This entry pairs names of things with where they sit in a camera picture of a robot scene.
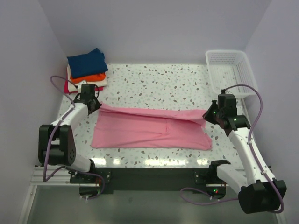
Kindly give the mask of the pink t shirt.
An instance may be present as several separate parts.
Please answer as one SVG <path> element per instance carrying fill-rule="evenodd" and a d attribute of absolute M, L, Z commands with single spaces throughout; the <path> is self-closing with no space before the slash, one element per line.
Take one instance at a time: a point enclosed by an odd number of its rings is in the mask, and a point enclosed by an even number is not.
<path fill-rule="evenodd" d="M 119 108 L 103 104 L 92 148 L 190 148 L 207 151 L 204 110 Z"/>

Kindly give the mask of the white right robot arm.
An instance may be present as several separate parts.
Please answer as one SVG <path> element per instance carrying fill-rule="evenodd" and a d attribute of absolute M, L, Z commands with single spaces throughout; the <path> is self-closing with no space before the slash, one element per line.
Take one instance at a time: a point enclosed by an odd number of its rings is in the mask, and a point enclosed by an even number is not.
<path fill-rule="evenodd" d="M 221 180 L 227 183 L 238 195 L 239 205 L 246 214 L 282 212 L 285 208 L 283 197 L 287 190 L 286 184 L 275 177 L 262 158 L 252 138 L 253 127 L 246 116 L 237 114 L 236 97 L 233 94 L 219 94 L 203 119 L 224 130 L 245 170 L 245 176 L 242 176 L 229 161 L 213 161 L 209 165 L 209 180 L 213 183 Z"/>

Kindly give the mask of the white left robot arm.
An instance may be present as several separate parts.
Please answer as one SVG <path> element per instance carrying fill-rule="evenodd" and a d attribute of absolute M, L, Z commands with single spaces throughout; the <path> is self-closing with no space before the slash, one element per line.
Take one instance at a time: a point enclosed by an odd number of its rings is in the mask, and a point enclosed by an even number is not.
<path fill-rule="evenodd" d="M 43 179 L 46 182 L 56 171 L 47 175 L 49 165 L 60 165 L 81 172 L 80 177 L 86 183 L 96 180 L 97 172 L 92 169 L 92 161 L 76 152 L 73 131 L 81 120 L 101 107 L 99 93 L 94 84 L 82 84 L 80 92 L 71 102 L 69 109 L 56 121 L 41 125 L 38 139 L 38 159 L 44 165 Z"/>

